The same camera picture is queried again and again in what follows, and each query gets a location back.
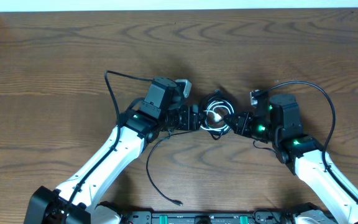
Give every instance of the white background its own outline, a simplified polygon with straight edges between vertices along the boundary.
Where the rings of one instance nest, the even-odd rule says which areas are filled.
[[[0,12],[358,7],[358,0],[0,0]]]

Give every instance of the green indicator light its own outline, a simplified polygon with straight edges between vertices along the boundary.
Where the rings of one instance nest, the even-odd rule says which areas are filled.
[[[258,131],[265,131],[265,130],[266,130],[266,128],[264,126],[262,126],[262,125],[258,126]]]

